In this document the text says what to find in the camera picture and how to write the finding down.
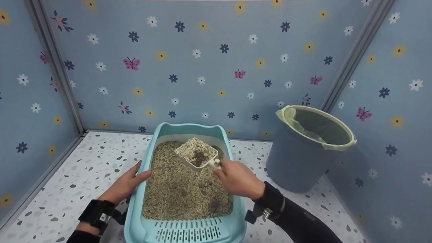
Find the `litter box vent slots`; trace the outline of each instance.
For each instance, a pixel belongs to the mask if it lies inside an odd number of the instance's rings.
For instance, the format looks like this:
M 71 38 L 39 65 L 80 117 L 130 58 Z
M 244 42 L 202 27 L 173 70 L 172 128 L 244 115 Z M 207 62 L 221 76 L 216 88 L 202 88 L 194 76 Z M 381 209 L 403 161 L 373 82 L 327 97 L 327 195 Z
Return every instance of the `litter box vent slots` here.
M 220 218 L 186 222 L 159 221 L 155 223 L 158 230 L 156 240 L 169 243 L 212 242 L 221 236 L 221 223 Z

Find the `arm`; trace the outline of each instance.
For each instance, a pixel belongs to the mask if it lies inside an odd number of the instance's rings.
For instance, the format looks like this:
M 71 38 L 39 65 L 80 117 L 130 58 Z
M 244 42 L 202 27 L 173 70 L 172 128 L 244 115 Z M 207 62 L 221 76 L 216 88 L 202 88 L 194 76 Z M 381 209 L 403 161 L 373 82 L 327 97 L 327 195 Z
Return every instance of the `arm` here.
M 147 180 L 151 176 L 150 171 L 144 171 L 136 175 L 140 165 L 141 160 L 125 174 L 120 176 L 98 200 L 108 201 L 114 205 L 118 205 L 123 199 L 129 196 L 141 182 Z M 90 223 L 81 221 L 66 243 L 99 243 L 100 235 L 100 229 L 93 227 Z
M 295 243 L 342 243 L 320 219 L 284 197 L 269 183 L 260 181 L 244 164 L 221 160 L 221 165 L 222 169 L 216 169 L 214 173 L 225 189 L 234 195 L 252 199 L 262 208 L 272 209 L 275 215 L 279 215 L 274 223 Z

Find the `person's left hand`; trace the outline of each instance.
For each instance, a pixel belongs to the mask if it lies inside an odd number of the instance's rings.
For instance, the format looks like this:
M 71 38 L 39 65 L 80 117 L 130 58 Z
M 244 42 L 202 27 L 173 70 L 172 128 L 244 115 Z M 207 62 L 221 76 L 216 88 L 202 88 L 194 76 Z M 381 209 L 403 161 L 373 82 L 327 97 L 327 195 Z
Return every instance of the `person's left hand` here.
M 147 180 L 152 175 L 152 172 L 149 170 L 136 175 L 140 165 L 141 160 L 120 176 L 98 200 L 107 200 L 118 205 L 123 199 L 128 197 L 141 182 Z

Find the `hand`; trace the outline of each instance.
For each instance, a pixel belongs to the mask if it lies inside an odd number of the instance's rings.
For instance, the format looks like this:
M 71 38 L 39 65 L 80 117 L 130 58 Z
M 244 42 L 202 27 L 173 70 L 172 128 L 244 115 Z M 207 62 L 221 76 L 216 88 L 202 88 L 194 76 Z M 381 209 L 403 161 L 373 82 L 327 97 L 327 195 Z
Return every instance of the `hand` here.
M 260 181 L 243 163 L 227 159 L 222 159 L 220 162 L 222 169 L 215 169 L 214 173 L 228 192 L 252 200 L 264 194 L 264 182 Z
M 151 171 L 147 170 L 135 176 L 140 165 L 141 160 L 125 174 L 120 176 L 98 200 L 107 200 L 118 205 L 123 199 L 132 194 L 133 190 L 141 182 L 147 180 L 152 175 Z

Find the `scoop handle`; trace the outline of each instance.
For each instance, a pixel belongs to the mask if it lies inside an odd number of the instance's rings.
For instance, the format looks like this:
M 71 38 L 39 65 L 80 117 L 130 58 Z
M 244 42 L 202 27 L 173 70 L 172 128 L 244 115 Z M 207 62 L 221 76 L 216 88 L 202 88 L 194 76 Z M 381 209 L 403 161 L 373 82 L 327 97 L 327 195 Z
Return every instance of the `scoop handle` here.
M 214 169 L 221 169 L 220 168 L 220 160 L 219 159 L 214 159 L 214 160 L 210 160 L 208 162 L 208 165 Z

